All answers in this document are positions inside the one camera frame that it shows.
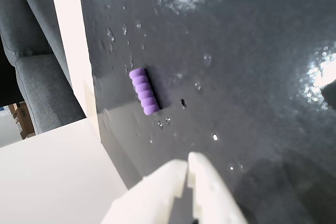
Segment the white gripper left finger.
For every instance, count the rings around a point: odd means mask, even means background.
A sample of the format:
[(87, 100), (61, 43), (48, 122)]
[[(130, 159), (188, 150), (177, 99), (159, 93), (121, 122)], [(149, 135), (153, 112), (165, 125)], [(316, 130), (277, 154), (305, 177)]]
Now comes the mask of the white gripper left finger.
[(174, 159), (113, 201), (102, 223), (168, 223), (175, 198), (182, 197), (187, 162)]

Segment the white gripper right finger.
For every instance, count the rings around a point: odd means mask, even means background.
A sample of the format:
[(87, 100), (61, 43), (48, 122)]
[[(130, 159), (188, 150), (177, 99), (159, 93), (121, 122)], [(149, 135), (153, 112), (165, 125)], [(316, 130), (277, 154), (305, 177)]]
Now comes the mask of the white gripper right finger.
[(247, 223), (220, 174), (202, 153), (188, 154), (187, 186), (198, 223)]

